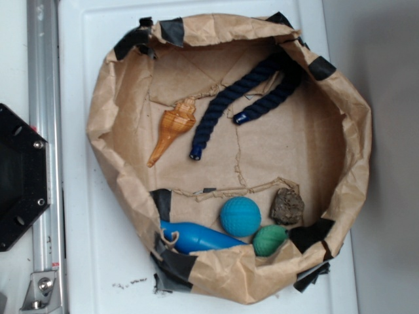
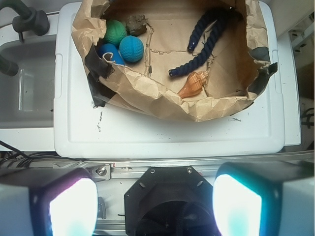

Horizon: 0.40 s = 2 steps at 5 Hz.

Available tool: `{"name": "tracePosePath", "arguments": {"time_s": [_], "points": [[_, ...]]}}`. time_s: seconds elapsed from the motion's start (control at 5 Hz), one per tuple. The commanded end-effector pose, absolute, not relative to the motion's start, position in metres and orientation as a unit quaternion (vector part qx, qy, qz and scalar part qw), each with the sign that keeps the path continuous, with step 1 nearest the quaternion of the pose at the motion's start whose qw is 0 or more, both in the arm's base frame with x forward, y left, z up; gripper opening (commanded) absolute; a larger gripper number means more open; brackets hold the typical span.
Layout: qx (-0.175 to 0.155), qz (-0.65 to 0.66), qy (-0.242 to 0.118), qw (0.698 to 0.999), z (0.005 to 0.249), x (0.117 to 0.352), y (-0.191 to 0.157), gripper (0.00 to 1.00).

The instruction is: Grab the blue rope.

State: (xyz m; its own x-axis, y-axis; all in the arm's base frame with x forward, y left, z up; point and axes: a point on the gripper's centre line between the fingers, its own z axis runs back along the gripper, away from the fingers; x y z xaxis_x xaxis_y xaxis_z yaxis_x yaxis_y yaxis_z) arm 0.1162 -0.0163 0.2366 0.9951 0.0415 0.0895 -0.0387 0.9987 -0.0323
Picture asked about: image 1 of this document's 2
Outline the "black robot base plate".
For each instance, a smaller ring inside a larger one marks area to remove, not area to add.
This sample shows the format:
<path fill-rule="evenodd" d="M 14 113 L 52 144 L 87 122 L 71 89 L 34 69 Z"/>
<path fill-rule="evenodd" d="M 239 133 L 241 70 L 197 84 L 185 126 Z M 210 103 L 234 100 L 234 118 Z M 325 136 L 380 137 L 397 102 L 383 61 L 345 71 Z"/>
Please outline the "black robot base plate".
<path fill-rule="evenodd" d="M 48 142 L 1 104 L 1 251 L 27 232 L 50 204 Z"/>

